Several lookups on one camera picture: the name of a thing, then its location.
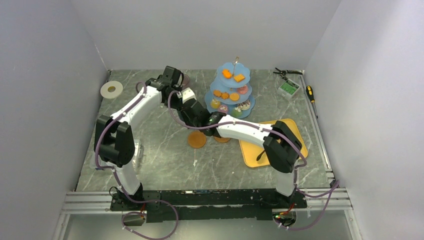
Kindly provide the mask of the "wooden coaster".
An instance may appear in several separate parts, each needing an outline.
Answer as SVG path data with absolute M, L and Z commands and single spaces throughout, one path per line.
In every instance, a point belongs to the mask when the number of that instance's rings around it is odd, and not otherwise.
M 213 138 L 219 143 L 227 143 L 231 140 L 231 138 L 228 138 L 228 137 L 216 137 L 216 136 L 214 136 Z
M 187 137 L 187 143 L 194 149 L 202 148 L 207 142 L 207 137 L 201 131 L 193 131 Z

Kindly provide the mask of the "black food tongs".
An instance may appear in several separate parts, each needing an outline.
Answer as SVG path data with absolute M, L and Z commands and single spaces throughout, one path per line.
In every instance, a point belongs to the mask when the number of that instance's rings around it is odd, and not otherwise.
M 256 161 L 259 162 L 263 156 L 265 155 L 265 150 L 263 150 L 257 157 L 256 157 Z

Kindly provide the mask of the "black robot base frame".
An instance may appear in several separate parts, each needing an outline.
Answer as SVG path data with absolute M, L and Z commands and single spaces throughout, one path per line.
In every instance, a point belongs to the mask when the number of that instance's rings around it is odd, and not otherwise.
M 305 209 L 305 197 L 294 191 L 290 196 L 274 188 L 144 190 L 130 197 L 121 191 L 111 194 L 113 212 L 146 212 L 148 223 L 164 221 L 256 219 L 268 221 L 278 211 Z

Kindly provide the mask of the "blue three-tier cake stand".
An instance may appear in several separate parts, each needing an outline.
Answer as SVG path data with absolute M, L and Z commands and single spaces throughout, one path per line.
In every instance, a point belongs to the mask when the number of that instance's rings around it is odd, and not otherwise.
M 231 79 L 226 79 L 226 78 L 223 77 L 223 75 L 222 75 L 223 69 L 228 69 L 232 73 Z M 234 79 L 233 79 L 233 76 L 236 76 L 238 74 L 243 74 L 245 76 L 245 79 L 241 82 L 235 82 Z M 234 59 L 234 61 L 226 62 L 223 65 L 221 65 L 220 67 L 218 67 L 217 70 L 216 70 L 215 79 L 210 84 L 209 91 L 204 96 L 204 101 L 206 103 L 207 110 L 210 113 L 219 112 L 217 109 L 213 109 L 213 108 L 210 107 L 211 100 L 217 99 L 221 102 L 221 105 L 224 104 L 224 105 L 227 105 L 229 107 L 229 112 L 228 112 L 227 115 L 231 116 L 231 111 L 233 110 L 233 108 L 237 107 L 238 104 L 240 104 L 240 103 L 242 103 L 246 100 L 250 100 L 250 102 L 251 102 L 250 109 L 243 111 L 243 115 L 241 116 L 241 118 L 238 118 L 238 119 L 246 118 L 251 113 L 253 107 L 255 106 L 255 99 L 252 95 L 253 89 L 250 85 L 250 80 L 251 80 L 251 72 L 247 67 L 245 67 L 240 62 L 240 58 L 238 56 Z M 216 97 L 216 96 L 213 95 L 214 90 L 219 90 L 219 91 L 221 91 L 221 93 L 224 93 L 224 92 L 227 92 L 229 94 L 237 93 L 237 88 L 240 88 L 244 85 L 247 85 L 249 87 L 249 92 L 244 94 L 244 95 L 239 94 L 240 99 L 238 101 L 231 101 L 229 98 L 228 99 L 222 99 L 221 97 Z

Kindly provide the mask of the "purple cupcake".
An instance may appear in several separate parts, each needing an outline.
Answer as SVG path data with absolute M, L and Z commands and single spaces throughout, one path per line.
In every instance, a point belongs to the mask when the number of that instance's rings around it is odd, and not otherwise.
M 228 114 L 228 112 L 229 112 L 229 107 L 228 107 L 226 104 L 221 104 L 221 105 L 217 108 L 217 110 L 218 110 L 220 113 Z

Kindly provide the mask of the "chocolate white sprinkled donut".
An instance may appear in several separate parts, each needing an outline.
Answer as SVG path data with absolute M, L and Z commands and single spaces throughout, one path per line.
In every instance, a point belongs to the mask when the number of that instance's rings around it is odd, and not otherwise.
M 237 105 L 237 108 L 240 109 L 241 111 L 247 111 L 251 108 L 251 101 L 246 100 L 244 102 L 241 102 Z

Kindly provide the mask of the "green cupcake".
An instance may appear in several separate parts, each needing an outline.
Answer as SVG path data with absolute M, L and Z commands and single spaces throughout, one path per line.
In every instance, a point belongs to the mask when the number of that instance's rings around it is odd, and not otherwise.
M 230 115 L 234 118 L 241 118 L 241 116 L 243 115 L 243 110 L 241 110 L 240 107 L 234 107 L 230 113 Z

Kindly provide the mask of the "square cracker biscuit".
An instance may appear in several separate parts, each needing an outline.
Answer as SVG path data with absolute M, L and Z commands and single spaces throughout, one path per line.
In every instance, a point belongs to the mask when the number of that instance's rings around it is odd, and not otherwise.
M 246 77 L 243 74 L 241 74 L 241 73 L 238 74 L 238 75 L 233 76 L 234 81 L 237 82 L 237 83 L 243 81 L 245 78 Z

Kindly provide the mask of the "orange fish-shaped cookie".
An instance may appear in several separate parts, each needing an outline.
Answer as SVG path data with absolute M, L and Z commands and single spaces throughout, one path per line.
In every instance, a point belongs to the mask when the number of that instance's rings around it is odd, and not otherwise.
M 221 73 L 225 79 L 231 79 L 233 77 L 233 74 L 228 69 L 223 69 Z

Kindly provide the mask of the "yellow serving tray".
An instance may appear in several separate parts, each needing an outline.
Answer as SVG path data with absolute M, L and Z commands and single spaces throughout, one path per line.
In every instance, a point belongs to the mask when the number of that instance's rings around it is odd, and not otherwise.
M 307 158 L 309 154 L 308 148 L 305 145 L 305 142 L 301 136 L 301 133 L 295 121 L 289 118 L 280 119 L 280 121 L 284 122 L 289 127 L 289 129 L 294 133 L 297 139 L 301 142 L 302 148 L 300 152 L 305 158 Z M 241 148 L 244 163 L 248 167 L 259 168 L 259 167 L 270 165 L 268 157 L 265 153 L 260 157 L 259 160 L 257 160 L 257 157 L 264 151 L 262 147 L 255 145 L 253 143 L 242 141 L 242 140 L 239 140 L 239 143 L 240 143 L 240 148 Z

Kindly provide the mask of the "purple-grey mug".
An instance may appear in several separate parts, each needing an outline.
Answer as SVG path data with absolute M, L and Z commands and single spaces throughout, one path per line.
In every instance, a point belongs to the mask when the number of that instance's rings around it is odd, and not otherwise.
M 186 87 L 186 86 L 189 85 L 189 83 L 190 83 L 190 77 L 187 74 L 184 73 L 183 74 L 183 78 L 182 78 L 181 86 L 182 87 Z

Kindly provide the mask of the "pink cupcake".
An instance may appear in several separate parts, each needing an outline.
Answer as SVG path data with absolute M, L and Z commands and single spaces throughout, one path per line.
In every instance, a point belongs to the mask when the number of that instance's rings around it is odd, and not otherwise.
M 249 87 L 245 84 L 244 86 L 237 88 L 236 91 L 239 95 L 245 95 L 249 92 Z

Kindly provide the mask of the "dark orange swirl cookie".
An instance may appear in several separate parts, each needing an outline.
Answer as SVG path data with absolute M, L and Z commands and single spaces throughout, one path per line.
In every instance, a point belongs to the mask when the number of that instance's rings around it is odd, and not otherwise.
M 230 94 L 228 92 L 222 92 L 220 96 L 223 100 L 229 99 Z

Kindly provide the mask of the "yellow cupcake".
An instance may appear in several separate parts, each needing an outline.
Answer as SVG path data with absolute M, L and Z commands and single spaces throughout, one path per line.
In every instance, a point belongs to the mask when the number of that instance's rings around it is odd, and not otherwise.
M 213 98 L 211 101 L 210 101 L 210 107 L 212 108 L 212 109 L 218 109 L 219 107 L 220 107 L 220 105 L 221 105 L 221 102 L 219 101 L 219 100 L 217 100 L 217 99 L 215 99 L 215 98 Z

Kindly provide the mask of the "round orange cookie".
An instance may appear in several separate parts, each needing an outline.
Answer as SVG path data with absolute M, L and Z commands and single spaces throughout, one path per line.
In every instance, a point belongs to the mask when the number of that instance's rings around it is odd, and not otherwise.
M 231 93 L 231 94 L 229 95 L 229 99 L 230 99 L 231 101 L 233 101 L 233 102 L 236 102 L 236 101 L 238 101 L 238 100 L 240 99 L 240 95 L 239 95 L 238 93 L 236 93 L 236 92 Z

